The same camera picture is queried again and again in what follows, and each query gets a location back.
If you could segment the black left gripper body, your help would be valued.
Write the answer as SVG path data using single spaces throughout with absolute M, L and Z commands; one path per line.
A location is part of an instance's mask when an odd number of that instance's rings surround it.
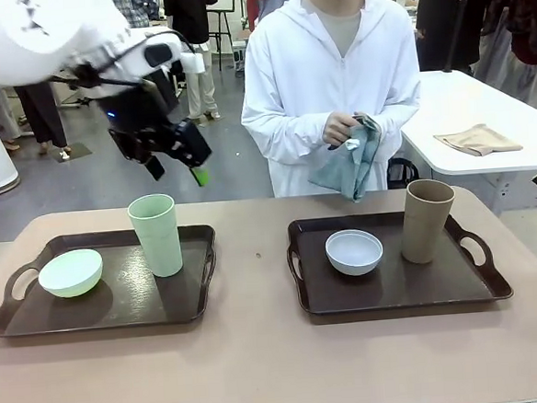
M 168 119 L 176 106 L 177 97 L 166 79 L 144 80 L 99 100 L 109 122 L 108 132 L 124 158 L 144 165 L 149 156 L 161 153 L 189 168 L 200 167 L 210 157 L 211 148 L 195 123 Z

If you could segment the person's right hand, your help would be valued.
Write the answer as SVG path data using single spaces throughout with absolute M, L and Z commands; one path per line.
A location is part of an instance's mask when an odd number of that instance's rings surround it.
M 352 116 L 342 112 L 332 112 L 323 129 L 322 140 L 332 147 L 339 147 L 347 141 L 351 130 L 360 126 L 360 123 Z

